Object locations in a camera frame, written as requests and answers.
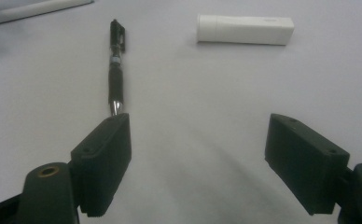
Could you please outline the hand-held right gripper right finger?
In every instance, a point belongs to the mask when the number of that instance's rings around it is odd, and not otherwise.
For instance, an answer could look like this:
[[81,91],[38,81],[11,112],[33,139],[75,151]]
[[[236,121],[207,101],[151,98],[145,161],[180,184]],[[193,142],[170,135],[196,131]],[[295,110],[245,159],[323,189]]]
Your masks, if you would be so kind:
[[350,154],[297,119],[270,116],[265,161],[310,215],[330,214]]

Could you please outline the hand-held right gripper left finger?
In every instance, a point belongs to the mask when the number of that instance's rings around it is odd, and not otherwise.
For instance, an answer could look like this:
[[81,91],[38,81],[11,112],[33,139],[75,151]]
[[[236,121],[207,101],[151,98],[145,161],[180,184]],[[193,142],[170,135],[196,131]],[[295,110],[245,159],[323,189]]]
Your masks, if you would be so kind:
[[104,119],[72,151],[70,171],[81,212],[101,217],[132,159],[130,116]]

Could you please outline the black pen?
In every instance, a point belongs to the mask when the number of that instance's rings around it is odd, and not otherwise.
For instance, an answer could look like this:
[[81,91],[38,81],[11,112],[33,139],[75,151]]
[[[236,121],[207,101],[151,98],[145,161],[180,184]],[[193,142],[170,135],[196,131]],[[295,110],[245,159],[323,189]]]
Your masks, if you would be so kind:
[[108,103],[111,115],[115,116],[122,112],[124,103],[121,56],[125,52],[125,28],[117,20],[110,23],[110,50]]

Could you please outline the white rectangular case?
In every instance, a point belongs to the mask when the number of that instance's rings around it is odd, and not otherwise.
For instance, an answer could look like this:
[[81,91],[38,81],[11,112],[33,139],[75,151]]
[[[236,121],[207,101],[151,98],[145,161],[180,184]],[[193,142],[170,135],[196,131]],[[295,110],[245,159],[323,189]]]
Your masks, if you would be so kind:
[[199,15],[197,41],[285,46],[294,29],[290,18]]

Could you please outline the white marker pen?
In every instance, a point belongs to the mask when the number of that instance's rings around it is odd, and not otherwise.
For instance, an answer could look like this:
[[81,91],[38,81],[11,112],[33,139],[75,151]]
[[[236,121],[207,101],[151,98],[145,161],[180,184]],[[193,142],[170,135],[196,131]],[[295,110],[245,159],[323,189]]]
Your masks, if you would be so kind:
[[0,10],[0,23],[30,18],[37,15],[79,7],[93,3],[94,0],[47,0],[27,6]]

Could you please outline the white table cover board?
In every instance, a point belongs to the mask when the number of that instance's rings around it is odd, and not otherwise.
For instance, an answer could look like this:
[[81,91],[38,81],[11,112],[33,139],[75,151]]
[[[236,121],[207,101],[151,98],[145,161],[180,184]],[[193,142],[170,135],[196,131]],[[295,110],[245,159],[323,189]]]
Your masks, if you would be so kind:
[[[198,42],[199,15],[290,18],[285,46]],[[271,114],[362,163],[362,0],[94,0],[0,24],[0,202],[67,162],[109,114],[109,27],[126,30],[132,160],[81,224],[337,224],[264,159]]]

